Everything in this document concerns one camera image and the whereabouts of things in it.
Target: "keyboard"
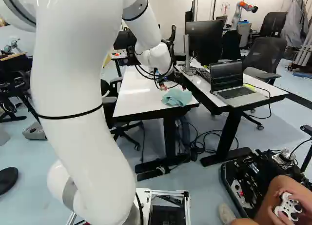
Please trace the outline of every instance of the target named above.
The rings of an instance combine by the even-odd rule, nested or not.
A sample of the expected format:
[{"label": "keyboard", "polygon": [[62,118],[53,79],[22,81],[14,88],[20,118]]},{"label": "keyboard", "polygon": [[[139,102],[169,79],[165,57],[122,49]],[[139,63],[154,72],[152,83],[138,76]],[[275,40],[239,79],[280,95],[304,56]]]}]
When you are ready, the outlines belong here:
[{"label": "keyboard", "polygon": [[218,92],[218,95],[222,96],[224,99],[231,99],[234,97],[240,97],[240,96],[248,95],[251,93],[254,93],[254,92],[248,88],[238,87],[235,89]]},{"label": "keyboard", "polygon": [[210,83],[210,72],[207,69],[200,69],[195,67],[192,69],[194,69],[200,77]]}]

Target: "shoe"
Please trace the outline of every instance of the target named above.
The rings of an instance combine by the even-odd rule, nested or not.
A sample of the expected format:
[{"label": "shoe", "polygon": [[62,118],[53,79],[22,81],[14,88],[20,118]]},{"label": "shoe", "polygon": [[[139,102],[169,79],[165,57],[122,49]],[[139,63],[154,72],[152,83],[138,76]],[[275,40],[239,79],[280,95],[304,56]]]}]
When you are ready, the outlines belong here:
[{"label": "shoe", "polygon": [[224,225],[229,225],[236,219],[233,211],[225,203],[219,206],[219,215]]}]

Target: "table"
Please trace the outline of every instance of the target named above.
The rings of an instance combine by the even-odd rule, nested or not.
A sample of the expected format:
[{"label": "table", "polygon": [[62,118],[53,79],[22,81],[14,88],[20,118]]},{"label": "table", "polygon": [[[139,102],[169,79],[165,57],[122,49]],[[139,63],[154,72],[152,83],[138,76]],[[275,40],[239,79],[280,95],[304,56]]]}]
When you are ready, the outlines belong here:
[{"label": "table", "polygon": [[185,107],[167,106],[161,102],[165,91],[156,88],[154,80],[142,77],[134,66],[128,66],[123,76],[113,121],[129,122],[163,119],[166,158],[136,165],[138,181],[170,173],[169,166],[190,161],[189,154],[176,155],[176,120],[191,108],[198,107],[192,100]]},{"label": "table", "polygon": [[122,73],[120,71],[120,66],[119,66],[119,60],[121,59],[127,59],[128,58],[128,55],[126,52],[122,52],[122,53],[118,53],[118,56],[116,56],[116,53],[112,53],[111,54],[111,59],[113,61],[115,61],[115,64],[116,64],[116,69],[117,69],[117,73],[118,73],[118,76],[121,77],[122,76]]},{"label": "table", "polygon": [[[196,60],[192,61],[191,66],[203,68]],[[184,73],[182,71],[183,66],[177,66],[177,69],[182,72],[185,78],[185,86],[192,92],[193,96],[211,112],[212,115],[220,115],[223,112],[229,112],[226,123],[222,130],[216,154],[202,158],[200,160],[201,164],[204,167],[250,154],[251,150],[248,147],[230,151],[243,112],[246,110],[251,110],[260,106],[281,101],[288,95],[288,92],[284,90],[269,85],[268,83],[255,79],[249,75],[243,74],[243,81],[245,83],[249,83],[251,85],[268,90],[271,94],[271,97],[265,101],[255,102],[242,107],[233,108],[224,103],[212,93],[210,93],[211,85],[200,76],[191,75],[192,73],[188,73],[189,75]],[[258,88],[254,89],[263,95],[268,95],[268,92],[264,90]]]},{"label": "table", "polygon": [[6,60],[9,60],[9,59],[12,59],[12,58],[17,58],[17,57],[19,57],[19,56],[26,55],[26,54],[27,54],[27,53],[16,53],[16,54],[12,54],[12,55],[7,56],[6,58],[0,59],[0,61],[6,61]]}]

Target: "white robotic arm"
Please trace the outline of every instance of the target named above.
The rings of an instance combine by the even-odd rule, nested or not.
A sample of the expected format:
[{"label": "white robotic arm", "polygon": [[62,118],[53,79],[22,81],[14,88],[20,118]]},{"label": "white robotic arm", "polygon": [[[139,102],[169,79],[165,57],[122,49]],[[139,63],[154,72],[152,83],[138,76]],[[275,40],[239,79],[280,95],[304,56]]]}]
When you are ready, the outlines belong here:
[{"label": "white robotic arm", "polygon": [[[0,3],[2,17],[33,29],[34,21],[17,16],[8,3]],[[60,159],[50,169],[48,187],[93,225],[124,224],[134,208],[136,184],[105,122],[100,71],[122,17],[137,37],[139,61],[168,71],[171,58],[154,14],[148,0],[33,0],[33,6],[32,97]]]},{"label": "white robotic arm", "polygon": [[234,16],[232,18],[231,31],[237,30],[237,25],[238,25],[239,18],[240,18],[241,12],[242,12],[241,8],[245,9],[247,12],[252,11],[253,13],[257,12],[257,10],[258,10],[257,6],[249,5],[243,1],[240,1],[239,3],[237,3],[236,10],[235,10]]},{"label": "white robotic arm", "polygon": [[148,0],[123,0],[123,20],[137,38],[136,58],[143,65],[169,74],[173,68],[168,47],[161,42],[160,30]]}]

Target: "game controller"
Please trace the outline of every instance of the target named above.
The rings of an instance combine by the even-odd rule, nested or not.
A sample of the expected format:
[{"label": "game controller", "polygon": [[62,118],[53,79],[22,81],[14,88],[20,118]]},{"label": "game controller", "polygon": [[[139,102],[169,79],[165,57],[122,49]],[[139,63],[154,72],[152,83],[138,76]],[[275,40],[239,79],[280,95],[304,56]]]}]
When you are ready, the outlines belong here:
[{"label": "game controller", "polygon": [[280,197],[282,203],[280,206],[275,207],[274,213],[278,217],[278,212],[282,212],[290,221],[298,222],[298,214],[302,213],[302,207],[297,200],[291,200],[288,197],[291,194],[284,192]]}]

